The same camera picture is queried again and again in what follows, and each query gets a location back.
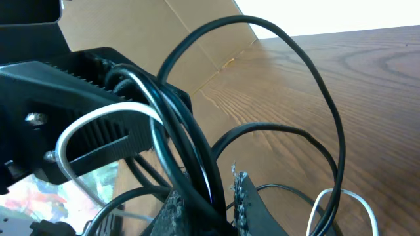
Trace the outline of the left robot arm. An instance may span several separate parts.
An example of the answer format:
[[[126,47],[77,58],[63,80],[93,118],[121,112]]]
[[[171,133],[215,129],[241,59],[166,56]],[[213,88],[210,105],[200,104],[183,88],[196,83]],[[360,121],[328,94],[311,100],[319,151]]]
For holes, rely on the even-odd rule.
[[[106,74],[130,64],[140,78],[156,77],[110,47],[72,52],[61,16],[61,1],[1,1],[1,195],[30,174],[67,182],[54,150],[80,117],[120,102],[148,105],[134,81]],[[66,155],[80,176],[151,147],[149,117],[120,111],[77,130]]]

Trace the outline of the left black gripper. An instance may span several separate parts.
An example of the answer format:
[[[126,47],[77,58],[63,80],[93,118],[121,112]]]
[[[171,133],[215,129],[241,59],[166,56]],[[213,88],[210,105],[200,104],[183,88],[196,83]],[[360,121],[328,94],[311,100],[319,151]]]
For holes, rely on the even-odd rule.
[[[59,136],[70,125],[66,128],[64,124],[60,125],[47,105],[68,106],[69,103],[61,98],[64,96],[75,101],[71,109],[86,109],[88,114],[121,101],[97,95],[58,95],[53,89],[64,84],[65,72],[64,66],[60,67],[52,60],[1,66],[1,193],[8,193],[11,185],[33,173],[52,184],[67,182],[57,162],[48,161],[43,156],[55,149]],[[129,112],[132,118],[145,115],[135,111],[116,111],[99,118],[120,112]],[[82,131],[99,118],[83,125],[68,141],[66,157],[78,176],[152,147],[150,129]]]

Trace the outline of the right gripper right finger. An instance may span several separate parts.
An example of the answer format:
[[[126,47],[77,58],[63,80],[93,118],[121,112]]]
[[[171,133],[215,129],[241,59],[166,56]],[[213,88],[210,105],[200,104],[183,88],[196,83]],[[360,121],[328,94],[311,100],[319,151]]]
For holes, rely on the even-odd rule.
[[[240,236],[287,236],[268,211],[248,173],[231,167],[234,177],[234,227]]]

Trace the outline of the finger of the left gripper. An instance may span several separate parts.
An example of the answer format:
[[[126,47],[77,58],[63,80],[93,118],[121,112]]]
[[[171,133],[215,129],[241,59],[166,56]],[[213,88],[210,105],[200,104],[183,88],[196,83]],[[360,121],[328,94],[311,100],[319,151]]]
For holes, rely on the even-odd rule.
[[[131,61],[111,48],[97,48],[71,52],[60,56],[40,59],[47,71],[42,78],[51,77],[57,83],[69,82],[80,91],[92,94],[94,92],[106,98],[114,98],[122,102],[139,102],[148,104],[141,89],[125,75],[109,72],[118,64],[129,64]],[[44,124],[39,125],[43,131],[63,131],[70,123],[87,113],[86,109],[71,109],[75,104],[71,98],[61,97],[68,106],[53,106],[41,104],[42,113],[47,116]],[[117,113],[106,118],[93,121],[82,131],[149,131],[149,118],[138,114],[135,118],[130,113]]]

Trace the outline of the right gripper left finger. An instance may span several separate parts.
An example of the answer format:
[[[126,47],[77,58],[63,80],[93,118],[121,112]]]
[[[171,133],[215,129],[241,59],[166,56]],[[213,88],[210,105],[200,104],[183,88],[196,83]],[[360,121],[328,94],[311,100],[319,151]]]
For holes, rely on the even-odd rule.
[[[193,236],[196,230],[190,221],[184,199],[173,190],[158,215],[140,236]]]

